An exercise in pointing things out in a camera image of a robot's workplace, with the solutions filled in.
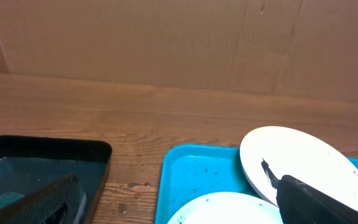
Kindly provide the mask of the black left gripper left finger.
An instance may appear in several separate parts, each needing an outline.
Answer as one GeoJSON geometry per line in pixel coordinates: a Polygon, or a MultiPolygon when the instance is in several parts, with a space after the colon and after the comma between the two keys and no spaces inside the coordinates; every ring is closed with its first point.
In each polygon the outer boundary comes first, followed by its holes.
{"type": "Polygon", "coordinates": [[[76,224],[84,215],[84,191],[70,174],[0,208],[0,223],[76,224]]]}

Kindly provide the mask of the light blue round plate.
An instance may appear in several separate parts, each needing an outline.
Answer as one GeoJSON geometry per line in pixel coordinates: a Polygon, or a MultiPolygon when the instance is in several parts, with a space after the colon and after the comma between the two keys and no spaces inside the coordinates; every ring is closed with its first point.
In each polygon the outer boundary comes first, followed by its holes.
{"type": "Polygon", "coordinates": [[[182,206],[168,224],[282,224],[278,207],[237,193],[206,194],[182,206]]]}

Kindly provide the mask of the green orange sponge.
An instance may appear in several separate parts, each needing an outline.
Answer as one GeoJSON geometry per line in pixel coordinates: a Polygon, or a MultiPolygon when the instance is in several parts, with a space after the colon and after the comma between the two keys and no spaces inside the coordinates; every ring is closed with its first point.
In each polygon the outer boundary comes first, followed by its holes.
{"type": "Polygon", "coordinates": [[[24,195],[17,192],[5,192],[1,194],[0,209],[14,203],[15,201],[21,199],[22,197],[24,197],[24,195]]]}

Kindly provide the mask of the white round plate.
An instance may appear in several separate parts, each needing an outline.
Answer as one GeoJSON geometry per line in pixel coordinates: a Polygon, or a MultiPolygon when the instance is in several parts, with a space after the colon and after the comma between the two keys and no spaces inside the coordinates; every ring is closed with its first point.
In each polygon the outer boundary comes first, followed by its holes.
{"type": "Polygon", "coordinates": [[[239,155],[252,188],[273,205],[278,181],[290,175],[358,211],[358,158],[347,158],[310,134],[257,128],[243,138],[239,155]]]}

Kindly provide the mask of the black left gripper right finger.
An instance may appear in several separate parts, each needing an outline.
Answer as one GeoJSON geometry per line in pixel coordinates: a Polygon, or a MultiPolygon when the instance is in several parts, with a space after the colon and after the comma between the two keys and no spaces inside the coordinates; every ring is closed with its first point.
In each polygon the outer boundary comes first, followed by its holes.
{"type": "Polygon", "coordinates": [[[284,224],[358,224],[358,211],[290,175],[278,182],[276,200],[284,224]]]}

